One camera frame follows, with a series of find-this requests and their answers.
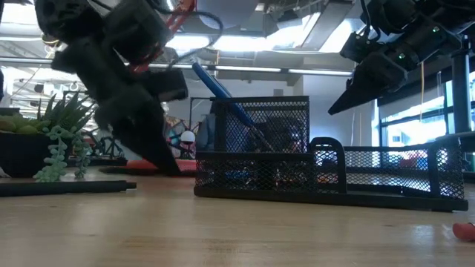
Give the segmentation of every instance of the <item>glass window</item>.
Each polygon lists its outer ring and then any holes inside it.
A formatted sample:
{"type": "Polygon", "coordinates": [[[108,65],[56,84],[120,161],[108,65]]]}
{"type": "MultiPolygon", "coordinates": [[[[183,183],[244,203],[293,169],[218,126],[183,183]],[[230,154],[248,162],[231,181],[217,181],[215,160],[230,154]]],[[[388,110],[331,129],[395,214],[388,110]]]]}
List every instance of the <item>glass window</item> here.
{"type": "MultiPolygon", "coordinates": [[[[475,109],[472,110],[472,131],[475,131],[475,109]]],[[[455,133],[455,124],[453,120],[453,113],[448,114],[448,133],[454,134],[455,133]]]]}
{"type": "MultiPolygon", "coordinates": [[[[470,73],[468,80],[470,82],[470,98],[471,98],[470,101],[475,101],[475,71],[473,73],[470,73]]],[[[445,84],[445,87],[447,88],[447,106],[452,107],[453,106],[452,81],[447,82],[445,84]]]]}
{"type": "Polygon", "coordinates": [[[413,120],[386,127],[386,144],[389,147],[403,147],[418,145],[434,141],[435,138],[445,135],[444,116],[435,116],[427,119],[413,120]]]}
{"type": "Polygon", "coordinates": [[[417,116],[421,113],[421,109],[422,109],[422,112],[425,113],[428,111],[435,111],[435,110],[439,110],[443,108],[444,108],[444,97],[440,96],[430,101],[427,101],[422,105],[413,106],[408,110],[405,110],[405,111],[396,113],[394,115],[391,115],[387,118],[384,118],[383,122],[392,122],[392,121],[403,119],[409,116],[417,116]]]}

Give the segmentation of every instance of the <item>wooden table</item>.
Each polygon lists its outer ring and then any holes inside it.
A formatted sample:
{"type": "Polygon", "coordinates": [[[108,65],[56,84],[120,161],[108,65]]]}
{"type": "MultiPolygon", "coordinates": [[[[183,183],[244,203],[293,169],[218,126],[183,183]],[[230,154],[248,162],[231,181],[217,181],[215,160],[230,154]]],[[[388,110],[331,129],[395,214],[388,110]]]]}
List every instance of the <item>wooden table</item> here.
{"type": "Polygon", "coordinates": [[[136,191],[0,199],[0,266],[475,266],[475,243],[451,230],[475,222],[473,186],[470,211],[445,214],[205,199],[193,179],[130,180],[136,191]]]}

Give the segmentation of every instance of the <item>black pole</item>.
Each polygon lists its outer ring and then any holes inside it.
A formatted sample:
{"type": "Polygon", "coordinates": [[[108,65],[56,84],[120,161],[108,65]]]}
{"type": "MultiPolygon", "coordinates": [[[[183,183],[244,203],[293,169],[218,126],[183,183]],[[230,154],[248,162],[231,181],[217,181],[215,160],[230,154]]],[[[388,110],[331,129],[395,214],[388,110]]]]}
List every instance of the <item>black pole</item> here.
{"type": "Polygon", "coordinates": [[[470,42],[465,38],[464,47],[452,58],[453,121],[455,134],[472,131],[470,86],[468,81],[470,42]]]}

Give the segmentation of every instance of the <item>trailing succulent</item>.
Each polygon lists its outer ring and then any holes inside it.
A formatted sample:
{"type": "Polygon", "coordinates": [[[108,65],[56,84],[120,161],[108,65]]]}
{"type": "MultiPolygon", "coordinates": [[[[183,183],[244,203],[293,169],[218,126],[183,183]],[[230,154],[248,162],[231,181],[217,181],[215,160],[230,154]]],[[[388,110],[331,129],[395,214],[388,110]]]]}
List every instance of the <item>trailing succulent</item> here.
{"type": "Polygon", "coordinates": [[[65,175],[65,167],[68,165],[65,160],[68,145],[65,141],[71,141],[74,152],[77,155],[76,178],[84,178],[86,168],[90,163],[88,152],[91,149],[84,141],[81,129],[91,119],[92,113],[88,115],[92,106],[85,107],[82,104],[87,98],[79,100],[76,93],[69,101],[60,100],[53,106],[56,95],[47,104],[45,115],[41,116],[41,103],[38,108],[36,119],[24,118],[21,115],[0,116],[0,132],[11,134],[44,134],[52,141],[57,141],[57,145],[50,145],[48,149],[51,157],[45,159],[48,165],[40,170],[35,179],[38,182],[58,182],[60,177],[65,175]]]}

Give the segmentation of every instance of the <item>ceiling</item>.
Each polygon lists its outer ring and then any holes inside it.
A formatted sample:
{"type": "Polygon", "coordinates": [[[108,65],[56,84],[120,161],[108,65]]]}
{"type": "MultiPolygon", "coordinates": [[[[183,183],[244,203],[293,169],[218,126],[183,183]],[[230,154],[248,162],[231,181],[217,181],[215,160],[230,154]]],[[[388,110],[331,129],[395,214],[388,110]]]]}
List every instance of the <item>ceiling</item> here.
{"type": "MultiPolygon", "coordinates": [[[[115,5],[119,0],[103,0],[103,2],[115,5]]],[[[220,46],[224,48],[218,53],[215,50],[204,50],[194,60],[205,64],[237,67],[351,71],[354,63],[340,57],[338,51],[349,34],[360,30],[363,26],[359,20],[361,6],[358,1],[353,2],[350,0],[263,0],[243,24],[225,31],[223,41],[220,43],[220,46]],[[295,13],[302,25],[291,30],[289,28],[278,30],[276,21],[282,12],[288,9],[296,9],[295,13]],[[239,38],[244,41],[236,41],[236,36],[240,36],[239,38]],[[231,45],[225,47],[225,40],[231,42],[231,45]]],[[[46,49],[39,39],[40,34],[41,30],[36,23],[33,6],[6,4],[0,24],[0,57],[45,58],[50,50],[46,49]]],[[[176,50],[167,49],[165,55],[157,62],[169,62],[177,54],[184,52],[183,45],[191,42],[178,42],[180,38],[185,40],[194,37],[198,40],[197,36],[210,38],[213,35],[215,35],[215,30],[205,26],[199,18],[189,18],[175,37],[176,39],[168,43],[176,50]]],[[[69,88],[74,82],[80,83],[77,76],[51,70],[47,65],[2,63],[2,66],[4,72],[15,77],[14,90],[21,88],[21,91],[15,95],[18,106],[31,108],[27,100],[39,98],[40,95],[34,92],[34,86],[37,84],[48,82],[54,84],[56,89],[64,89],[69,88]]],[[[190,70],[184,70],[184,72],[190,81],[197,80],[190,70]]],[[[286,82],[287,86],[293,86],[301,75],[220,70],[217,72],[217,77],[224,80],[279,81],[286,82]]]]}

